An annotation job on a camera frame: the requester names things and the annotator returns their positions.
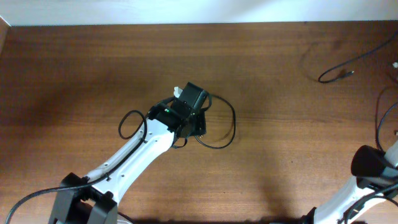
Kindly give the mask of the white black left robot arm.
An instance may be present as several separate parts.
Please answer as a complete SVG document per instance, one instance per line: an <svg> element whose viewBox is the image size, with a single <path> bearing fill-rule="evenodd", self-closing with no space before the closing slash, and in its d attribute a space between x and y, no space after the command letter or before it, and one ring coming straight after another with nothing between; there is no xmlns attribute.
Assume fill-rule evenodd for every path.
<svg viewBox="0 0 398 224"><path fill-rule="evenodd" d="M171 97L153 106L127 143L99 167L61 182L49 223L127 223L118 206L133 182L180 138L202 131L204 99Z"/></svg>

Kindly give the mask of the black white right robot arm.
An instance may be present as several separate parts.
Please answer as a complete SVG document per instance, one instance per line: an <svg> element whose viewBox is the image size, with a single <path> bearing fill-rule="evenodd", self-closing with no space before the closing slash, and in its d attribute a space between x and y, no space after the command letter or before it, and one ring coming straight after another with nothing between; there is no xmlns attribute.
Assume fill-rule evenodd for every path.
<svg viewBox="0 0 398 224"><path fill-rule="evenodd" d="M332 198L314 207L300 223L353 223L373 206L397 196L397 143L386 152L363 145L351 163L350 179Z"/></svg>

